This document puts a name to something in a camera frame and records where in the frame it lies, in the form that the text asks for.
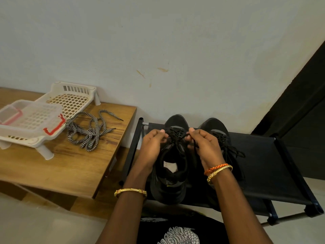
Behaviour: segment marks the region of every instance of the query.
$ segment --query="orange braided bracelet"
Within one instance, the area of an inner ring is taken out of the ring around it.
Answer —
[[[215,167],[209,168],[209,169],[207,169],[207,170],[204,172],[204,175],[207,176],[209,173],[212,173],[214,170],[219,169],[219,168],[222,168],[222,167],[225,167],[225,166],[227,166],[227,165],[229,165],[229,164],[220,164],[220,165],[218,165],[218,166],[215,166]]]

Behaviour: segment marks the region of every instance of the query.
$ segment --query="transparent plastic container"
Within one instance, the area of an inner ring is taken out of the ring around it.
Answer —
[[[62,105],[17,100],[0,110],[0,136],[32,139],[63,125]]]

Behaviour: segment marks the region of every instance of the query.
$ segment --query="black t-shirt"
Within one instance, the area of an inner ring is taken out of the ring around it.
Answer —
[[[193,216],[142,217],[137,243],[225,244],[229,241],[223,223],[201,214],[195,214]]]

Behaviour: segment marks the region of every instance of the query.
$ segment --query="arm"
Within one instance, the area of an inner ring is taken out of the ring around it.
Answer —
[[[205,170],[225,163],[216,137],[201,129],[194,131],[193,128],[190,128],[189,134],[187,140],[194,139],[199,145],[198,154]],[[218,196],[229,242],[271,244],[271,239],[262,228],[230,169],[220,171],[211,181]]]
[[[168,135],[164,130],[152,130],[142,141],[139,157],[132,167],[123,188],[145,189],[147,177],[156,161],[160,143]],[[112,215],[96,244],[136,243],[144,196],[137,192],[120,193]]]

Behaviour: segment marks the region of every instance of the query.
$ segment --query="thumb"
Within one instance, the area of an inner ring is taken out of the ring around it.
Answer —
[[[164,137],[165,137],[165,130],[162,129],[153,138],[161,141]]]
[[[205,139],[200,135],[200,130],[194,130],[193,127],[189,128],[189,135],[200,145]]]

